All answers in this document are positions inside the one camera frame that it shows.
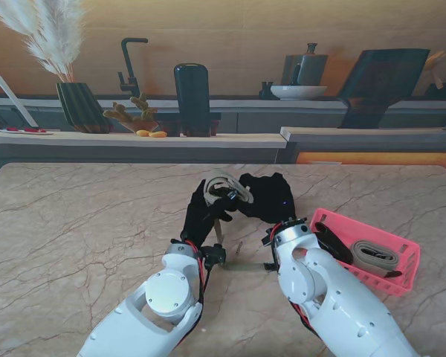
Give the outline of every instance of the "orange panel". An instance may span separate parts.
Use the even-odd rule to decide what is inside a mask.
[[[446,169],[445,152],[300,152],[297,164],[337,162],[361,165],[438,165]]]

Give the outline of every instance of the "white stick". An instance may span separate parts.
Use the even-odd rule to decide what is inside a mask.
[[[3,89],[3,91],[7,94],[7,96],[12,100],[13,104],[15,104],[16,108],[20,111],[20,113],[22,113],[23,117],[30,124],[30,126],[32,126],[33,128],[37,128],[38,124],[30,115],[30,112],[23,106],[22,102],[20,102],[20,99],[16,97],[15,93],[12,92],[8,84],[1,76],[0,76],[0,86]]]

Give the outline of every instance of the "gray kettle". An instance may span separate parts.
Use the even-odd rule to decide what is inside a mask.
[[[317,43],[308,43],[305,54],[292,54],[285,57],[284,70],[282,71],[281,85],[288,86],[291,78],[295,77],[294,70],[297,70],[297,64],[300,63],[299,74],[297,75],[297,85],[299,86],[318,86],[326,67],[326,54],[316,54],[315,47]]]

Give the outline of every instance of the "white bowl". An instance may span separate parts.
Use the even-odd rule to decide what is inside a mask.
[[[324,94],[326,89],[319,86],[271,86],[271,91],[280,100],[312,99]]]

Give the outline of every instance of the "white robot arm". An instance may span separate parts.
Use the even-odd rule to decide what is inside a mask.
[[[282,293],[337,357],[419,357],[385,305],[322,250],[303,220],[273,229]],[[296,249],[305,255],[294,257]]]
[[[94,328],[77,357],[168,356],[192,330],[203,307],[190,287],[199,274],[197,254],[188,244],[171,244],[162,263],[164,270],[152,275]],[[142,315],[146,304],[175,325],[172,331]]]
[[[385,305],[320,248],[303,220],[275,226],[271,236],[282,293],[337,357],[419,357]],[[297,249],[305,255],[294,257]],[[190,282],[203,269],[201,258],[190,245],[174,242],[162,263],[163,270],[94,328],[77,357],[168,356],[193,330],[203,300],[193,295]],[[172,331],[142,315],[146,304],[174,324]]]

